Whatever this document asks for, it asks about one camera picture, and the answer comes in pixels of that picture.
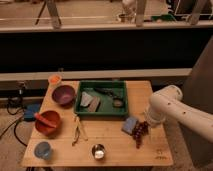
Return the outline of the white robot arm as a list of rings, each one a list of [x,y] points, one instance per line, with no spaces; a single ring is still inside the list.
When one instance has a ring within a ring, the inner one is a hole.
[[[213,143],[213,115],[184,104],[182,98],[181,89],[175,85],[154,92],[144,112],[145,120],[155,128],[162,124],[167,116],[173,117]]]

